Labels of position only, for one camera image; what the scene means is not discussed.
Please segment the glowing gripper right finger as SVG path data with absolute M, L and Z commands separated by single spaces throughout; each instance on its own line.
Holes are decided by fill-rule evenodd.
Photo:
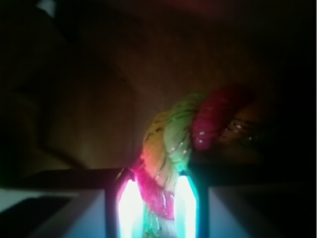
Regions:
M 316 181 L 301 167 L 192 165 L 176 187 L 180 238 L 314 238 Z

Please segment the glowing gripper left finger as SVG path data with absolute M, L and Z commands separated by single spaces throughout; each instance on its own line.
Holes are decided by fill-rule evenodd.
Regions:
M 143 205 L 121 169 L 43 171 L 0 189 L 3 238 L 140 238 Z

